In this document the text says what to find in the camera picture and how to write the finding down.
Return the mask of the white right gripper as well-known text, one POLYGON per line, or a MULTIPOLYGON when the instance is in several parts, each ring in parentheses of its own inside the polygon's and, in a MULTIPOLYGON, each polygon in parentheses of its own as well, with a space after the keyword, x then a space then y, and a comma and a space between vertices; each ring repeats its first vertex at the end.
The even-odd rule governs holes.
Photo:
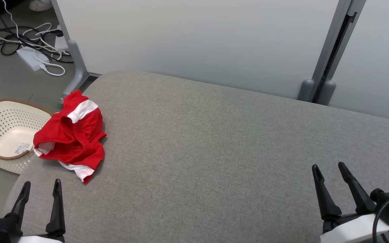
POLYGON ((323 234, 320 243, 389 243, 389 225, 377 218, 375 204, 344 162, 338 163, 341 176, 348 185, 356 205, 357 214, 341 216, 325 186, 325 178, 318 165, 312 165, 312 175, 318 200, 323 234))

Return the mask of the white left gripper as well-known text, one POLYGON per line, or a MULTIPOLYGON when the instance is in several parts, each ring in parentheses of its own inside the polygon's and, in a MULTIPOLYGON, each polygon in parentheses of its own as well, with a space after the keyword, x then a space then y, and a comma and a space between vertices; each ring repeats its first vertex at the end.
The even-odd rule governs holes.
MULTIPOLYGON (((26 181, 15 201, 11 214, 23 217, 25 206, 28 203, 31 189, 31 182, 26 181)), ((64 243, 66 233, 63 193, 60 179, 56 179, 53 187, 53 206, 49 223, 46 225, 46 237, 42 236, 22 236, 17 243, 64 243)))

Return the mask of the red shorts with white stripe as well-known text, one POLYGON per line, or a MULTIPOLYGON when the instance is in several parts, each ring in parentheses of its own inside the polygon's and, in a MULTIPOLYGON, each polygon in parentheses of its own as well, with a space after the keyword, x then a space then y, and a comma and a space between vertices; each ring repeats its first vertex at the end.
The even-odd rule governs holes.
POLYGON ((88 184, 105 157, 100 142, 104 137, 101 110, 76 90, 64 99, 63 109, 35 133, 33 149, 39 158, 58 161, 88 184))

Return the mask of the cream perforated laundry basket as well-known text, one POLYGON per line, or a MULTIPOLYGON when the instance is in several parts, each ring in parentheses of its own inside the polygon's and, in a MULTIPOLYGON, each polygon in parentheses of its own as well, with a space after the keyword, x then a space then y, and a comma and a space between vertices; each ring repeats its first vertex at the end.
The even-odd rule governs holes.
POLYGON ((33 139, 53 113, 17 99, 0 99, 0 169, 20 175, 34 157, 33 139))

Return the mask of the white shoe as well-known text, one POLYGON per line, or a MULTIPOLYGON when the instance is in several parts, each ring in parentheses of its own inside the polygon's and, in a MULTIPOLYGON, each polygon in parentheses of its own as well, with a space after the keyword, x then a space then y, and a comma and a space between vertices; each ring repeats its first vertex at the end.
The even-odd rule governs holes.
POLYGON ((31 0, 29 8, 34 12, 45 12, 53 8, 52 0, 31 0))

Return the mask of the grey double partition post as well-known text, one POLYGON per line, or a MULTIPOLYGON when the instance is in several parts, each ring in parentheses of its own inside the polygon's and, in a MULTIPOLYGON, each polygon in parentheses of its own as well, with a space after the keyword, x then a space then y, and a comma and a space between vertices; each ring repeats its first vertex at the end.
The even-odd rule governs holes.
POLYGON ((339 0, 311 79, 302 82, 297 99, 328 106, 336 89, 333 76, 366 0, 339 0))

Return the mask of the grey single partition post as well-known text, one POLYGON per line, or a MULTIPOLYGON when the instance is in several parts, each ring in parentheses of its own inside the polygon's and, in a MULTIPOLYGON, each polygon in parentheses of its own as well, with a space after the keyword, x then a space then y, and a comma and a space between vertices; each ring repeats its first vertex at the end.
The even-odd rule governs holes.
POLYGON ((71 37, 69 36, 66 24, 63 20, 63 15, 58 0, 51 0, 51 2, 75 66, 74 77, 72 78, 68 86, 65 88, 60 99, 58 100, 59 104, 63 104, 63 101, 66 98, 66 96, 70 95, 71 92, 79 89, 82 86, 82 84, 86 81, 86 79, 89 77, 89 74, 86 70, 85 63, 83 61, 77 43, 74 40, 72 40, 71 37))

